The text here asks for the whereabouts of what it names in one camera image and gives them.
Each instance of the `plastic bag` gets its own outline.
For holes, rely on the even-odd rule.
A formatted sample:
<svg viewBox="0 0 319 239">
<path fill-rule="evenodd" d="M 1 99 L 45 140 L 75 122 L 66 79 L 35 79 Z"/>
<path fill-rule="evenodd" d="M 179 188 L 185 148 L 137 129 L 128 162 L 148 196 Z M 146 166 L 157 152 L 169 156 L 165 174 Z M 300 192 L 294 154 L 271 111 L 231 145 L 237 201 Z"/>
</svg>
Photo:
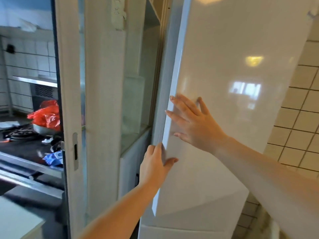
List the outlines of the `plastic bag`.
<svg viewBox="0 0 319 239">
<path fill-rule="evenodd" d="M 28 119 L 33 119 L 32 123 L 38 126 L 60 131 L 60 113 L 59 106 L 56 100 L 43 101 L 40 109 L 29 114 Z"/>
</svg>

